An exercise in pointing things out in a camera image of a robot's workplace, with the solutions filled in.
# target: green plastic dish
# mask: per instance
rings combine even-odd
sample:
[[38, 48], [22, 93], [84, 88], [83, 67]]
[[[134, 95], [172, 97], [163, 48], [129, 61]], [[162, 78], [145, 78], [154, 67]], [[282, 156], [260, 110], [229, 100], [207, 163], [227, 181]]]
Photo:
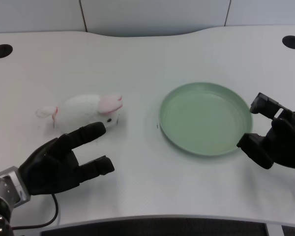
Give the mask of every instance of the green plastic dish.
[[161, 105], [159, 119], [170, 141], [205, 156], [237, 149], [242, 135], [252, 129], [245, 101], [230, 89], [211, 83], [186, 84], [171, 91]]

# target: white table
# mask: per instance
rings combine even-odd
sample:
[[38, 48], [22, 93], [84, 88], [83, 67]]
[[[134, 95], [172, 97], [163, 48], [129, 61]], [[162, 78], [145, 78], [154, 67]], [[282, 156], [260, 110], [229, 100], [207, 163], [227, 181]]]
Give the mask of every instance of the white table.
[[[196, 81], [226, 86], [250, 104], [258, 92], [295, 111], [295, 26], [221, 27], [164, 37], [117, 38], [85, 32], [0, 34], [13, 52], [0, 59], [0, 170], [19, 166], [59, 136], [35, 110], [76, 94], [121, 92], [118, 125], [75, 150], [80, 164], [102, 155], [115, 171], [57, 194], [51, 227], [138, 216], [245, 219], [295, 225], [295, 170], [264, 170], [240, 149], [196, 157], [175, 148], [158, 124], [172, 89]], [[253, 132], [270, 120], [254, 115]], [[12, 225], [51, 219], [51, 196], [16, 208]]]

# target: white plush bunny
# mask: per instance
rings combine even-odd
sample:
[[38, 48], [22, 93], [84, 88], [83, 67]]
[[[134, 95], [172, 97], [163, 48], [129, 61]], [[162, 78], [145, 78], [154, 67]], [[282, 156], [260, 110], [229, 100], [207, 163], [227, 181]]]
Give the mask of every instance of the white plush bunny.
[[54, 126], [63, 133], [82, 126], [102, 122], [105, 127], [116, 124], [122, 107], [122, 96], [86, 94], [71, 97], [56, 107], [44, 107], [36, 111], [41, 118], [52, 116]]

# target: black cable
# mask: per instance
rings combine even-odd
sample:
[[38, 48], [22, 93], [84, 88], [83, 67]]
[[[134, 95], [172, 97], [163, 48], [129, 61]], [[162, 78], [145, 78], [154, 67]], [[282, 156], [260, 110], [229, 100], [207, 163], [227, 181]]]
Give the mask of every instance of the black cable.
[[37, 229], [37, 228], [42, 228], [42, 227], [45, 227], [45, 226], [50, 225], [51, 223], [53, 223], [55, 221], [55, 219], [57, 218], [57, 216], [58, 216], [59, 206], [58, 206], [58, 201], [56, 199], [56, 196], [54, 194], [51, 194], [51, 196], [53, 197], [53, 199], [55, 201], [56, 212], [55, 212], [54, 217], [50, 221], [48, 221], [45, 224], [41, 224], [41, 225], [16, 226], [16, 227], [12, 227], [12, 230]]

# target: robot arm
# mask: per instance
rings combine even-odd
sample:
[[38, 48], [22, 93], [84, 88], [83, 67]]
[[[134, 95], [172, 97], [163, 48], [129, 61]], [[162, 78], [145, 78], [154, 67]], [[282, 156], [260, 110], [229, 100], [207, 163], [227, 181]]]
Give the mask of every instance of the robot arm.
[[[283, 111], [275, 118], [280, 109]], [[265, 137], [244, 134], [237, 147], [265, 169], [270, 169], [274, 163], [295, 169], [295, 112], [262, 93], [251, 104], [250, 112], [272, 119], [272, 128]]]
[[31, 195], [64, 192], [86, 180], [113, 172], [115, 169], [108, 157], [79, 166], [72, 151], [105, 132], [101, 122], [81, 127], [39, 147], [19, 168], [0, 172], [0, 235], [13, 235], [9, 226], [12, 210], [28, 202]]

